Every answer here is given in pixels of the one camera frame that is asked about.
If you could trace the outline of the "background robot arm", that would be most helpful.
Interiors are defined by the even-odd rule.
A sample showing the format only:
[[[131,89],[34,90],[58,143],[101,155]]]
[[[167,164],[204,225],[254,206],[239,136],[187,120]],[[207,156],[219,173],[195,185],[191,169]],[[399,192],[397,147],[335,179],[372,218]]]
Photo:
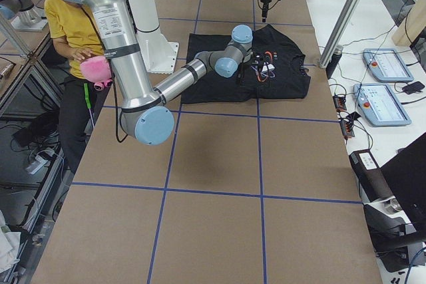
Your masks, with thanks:
[[[1,14],[20,31],[41,32],[47,24],[45,11],[32,0],[1,0]]]

